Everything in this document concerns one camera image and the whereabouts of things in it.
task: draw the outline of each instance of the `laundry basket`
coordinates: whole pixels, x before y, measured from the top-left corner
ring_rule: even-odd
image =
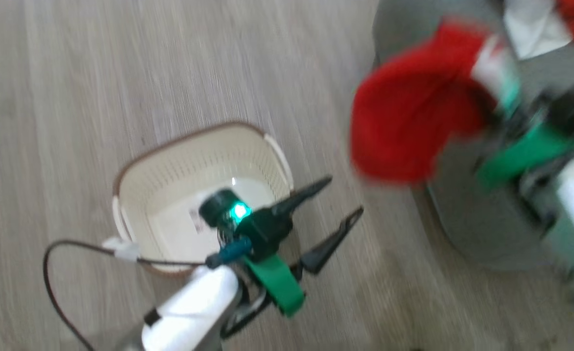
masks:
[[[276,142],[253,126],[222,124],[179,138],[126,166],[114,186],[119,235],[142,257],[204,262],[218,235],[198,215],[211,193],[229,187],[253,209],[286,197],[293,176]],[[190,267],[153,266],[169,275]]]

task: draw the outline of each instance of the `cable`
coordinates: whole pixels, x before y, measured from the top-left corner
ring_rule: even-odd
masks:
[[[48,245],[48,247],[46,248],[46,251],[44,252],[44,258],[42,260],[42,269],[43,269],[43,275],[44,275],[44,286],[46,287],[46,293],[48,293],[48,298],[50,299],[51,304],[53,304],[53,308],[55,308],[55,311],[57,312],[57,314],[59,315],[61,320],[64,322],[64,324],[66,324],[68,329],[70,329],[70,331],[75,335],[75,337],[77,337],[77,339],[79,339],[81,344],[83,344],[83,346],[85,346],[85,348],[88,349],[89,351],[94,351],[94,347],[90,344],[90,342],[88,342],[88,340],[85,337],[83,337],[81,332],[78,331],[77,327],[75,327],[75,325],[72,324],[72,322],[70,322],[70,320],[68,320],[68,317],[66,317],[66,315],[63,313],[63,311],[61,310],[61,307],[59,306],[59,303],[57,302],[57,299],[55,298],[55,294],[53,293],[53,289],[51,288],[50,276],[48,274],[48,260],[50,259],[50,254],[52,253],[52,251],[55,248],[57,248],[59,246],[63,246],[63,245],[81,247],[82,249],[87,249],[89,251],[94,251],[96,253],[104,254],[107,256],[114,256],[115,251],[110,250],[110,249],[104,249],[104,248],[102,248],[100,246],[96,246],[96,245],[86,244],[86,243],[80,242],[80,241],[64,239],[64,240],[57,240],[57,241],[53,242],[52,244]],[[138,264],[159,264],[159,265],[188,265],[191,267],[199,267],[201,265],[204,265],[204,263],[200,263],[200,262],[176,262],[176,261],[164,261],[164,260],[149,260],[147,258],[138,258],[137,263]]]

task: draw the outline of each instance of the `white cable tag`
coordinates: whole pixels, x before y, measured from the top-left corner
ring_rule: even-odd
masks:
[[[121,260],[137,262],[139,258],[139,245],[119,237],[108,238],[102,243],[102,247],[113,250],[113,256]]]

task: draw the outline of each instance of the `glowing green light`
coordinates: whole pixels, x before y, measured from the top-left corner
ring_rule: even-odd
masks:
[[[250,207],[247,207],[246,204],[238,203],[234,205],[231,209],[231,218],[235,220],[235,222],[239,223],[241,220],[252,213]]]

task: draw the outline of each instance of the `floor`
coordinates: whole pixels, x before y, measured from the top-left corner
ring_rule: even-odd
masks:
[[[267,311],[231,350],[574,350],[549,271],[491,273],[450,247],[420,189],[367,184],[347,148],[374,58],[377,0],[0,0],[0,350],[80,349],[45,295],[57,238],[115,235],[111,190],[140,154],[244,120],[273,134],[296,185],[295,255],[365,216],[293,320]],[[90,253],[53,257],[59,301],[98,349],[182,280]]]

